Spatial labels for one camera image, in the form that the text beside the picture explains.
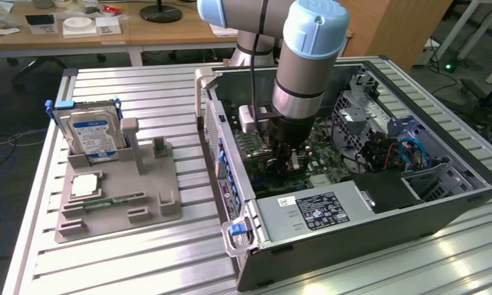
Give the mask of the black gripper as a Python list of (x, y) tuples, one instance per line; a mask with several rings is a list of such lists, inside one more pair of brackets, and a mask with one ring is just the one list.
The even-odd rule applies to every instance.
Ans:
[(314, 123), (314, 116), (304, 119), (278, 117), (271, 120), (270, 140), (274, 155), (291, 155), (292, 150), (299, 151), (310, 137)]

